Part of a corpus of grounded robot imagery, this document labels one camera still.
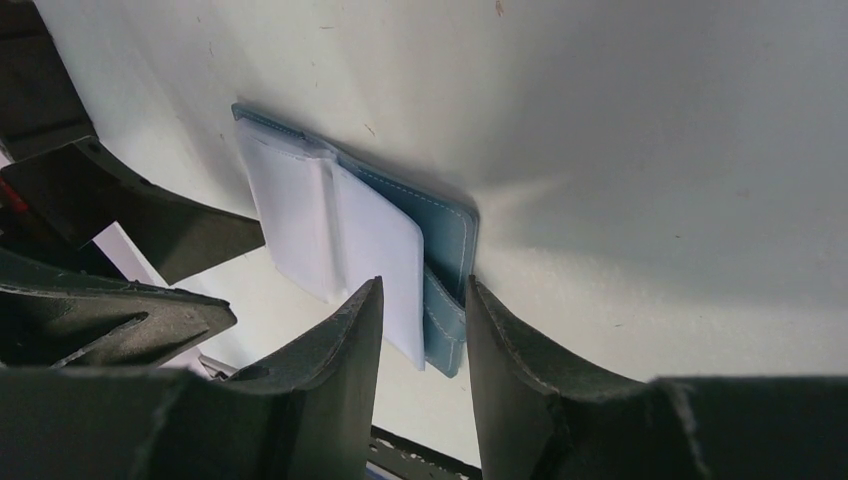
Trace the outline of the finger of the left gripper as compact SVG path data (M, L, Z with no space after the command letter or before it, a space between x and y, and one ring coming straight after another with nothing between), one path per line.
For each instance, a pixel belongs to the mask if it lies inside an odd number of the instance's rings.
M4 367L158 366L236 322L222 299L1 252Z

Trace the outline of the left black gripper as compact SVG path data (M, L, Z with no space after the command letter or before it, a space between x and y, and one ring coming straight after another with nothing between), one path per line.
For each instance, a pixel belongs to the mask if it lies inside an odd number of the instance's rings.
M264 246L258 221L149 182L94 133L35 3L2 2L2 248L93 265L85 246L118 224L174 284Z

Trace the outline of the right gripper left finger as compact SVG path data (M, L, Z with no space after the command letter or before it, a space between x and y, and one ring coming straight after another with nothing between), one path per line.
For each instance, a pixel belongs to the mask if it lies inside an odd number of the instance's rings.
M381 278L224 381L168 368L6 368L5 479L361 479Z

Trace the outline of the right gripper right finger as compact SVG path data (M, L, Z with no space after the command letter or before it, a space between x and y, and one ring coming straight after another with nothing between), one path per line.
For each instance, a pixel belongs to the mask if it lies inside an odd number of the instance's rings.
M479 280L466 290L486 479L843 479L843 376L640 382L569 351Z

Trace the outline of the blue card holder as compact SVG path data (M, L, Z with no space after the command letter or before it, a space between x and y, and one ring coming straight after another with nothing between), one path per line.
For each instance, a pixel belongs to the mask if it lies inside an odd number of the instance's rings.
M458 374L478 211L236 103L239 152L276 269L326 303L384 282L384 338L417 369Z

